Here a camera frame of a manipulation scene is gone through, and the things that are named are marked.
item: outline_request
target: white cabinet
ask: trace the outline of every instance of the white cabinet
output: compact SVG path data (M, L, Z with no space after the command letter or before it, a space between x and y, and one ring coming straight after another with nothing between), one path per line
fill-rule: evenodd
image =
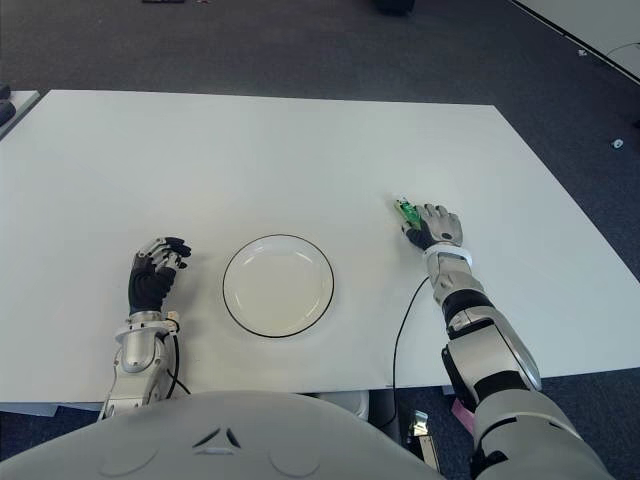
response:
M640 77L639 0L519 0Z

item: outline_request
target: white table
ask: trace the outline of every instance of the white table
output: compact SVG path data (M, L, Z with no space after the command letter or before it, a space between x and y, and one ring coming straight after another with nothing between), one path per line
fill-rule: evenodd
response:
M492 106L53 91L0 143L0 401L101 401L131 256L178 235L195 255L182 314L186 384L337 391L391 383L395 336L426 269L394 194L462 220L474 271L543 376L640 365L638 282ZM222 275L238 248L290 233L336 290L285 339L240 328ZM442 315L425 288L398 384L442 385Z
M6 135L6 132L8 132L13 125L20 121L39 97L40 94L35 90L11 92L9 101L16 107L16 114L9 119L7 123L0 126L0 139Z

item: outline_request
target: robotic hand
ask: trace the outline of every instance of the robotic hand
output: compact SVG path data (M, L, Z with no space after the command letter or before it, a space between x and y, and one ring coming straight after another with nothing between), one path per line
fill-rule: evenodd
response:
M162 317L162 302L173 285L178 270L186 268L183 258L191 255L184 240L157 238L142 247L133 258L129 277L129 318L116 333L121 348L113 368L115 380L107 396L100 418L127 413L149 402L159 400L163 373L172 377L166 398L173 393L180 368L177 333L178 314ZM173 337L175 369L168 370L169 355L164 344Z
M458 217L442 206L396 206L405 235L424 251L442 307L445 368L460 402L475 411L472 477L610 479L560 408L538 392L533 357L471 273Z

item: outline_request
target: pink object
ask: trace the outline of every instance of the pink object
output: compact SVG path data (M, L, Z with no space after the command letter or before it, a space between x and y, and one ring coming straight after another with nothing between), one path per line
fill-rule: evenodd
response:
M462 406L457 398L451 406L451 413L460 420L460 423L473 435L473 419L476 417L472 412Z

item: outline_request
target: white plate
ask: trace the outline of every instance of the white plate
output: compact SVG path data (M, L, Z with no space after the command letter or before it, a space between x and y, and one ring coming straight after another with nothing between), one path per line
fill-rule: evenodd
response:
M322 317L333 296L333 272L312 243L272 235L233 256L222 290L227 310L241 327L263 337L288 337Z

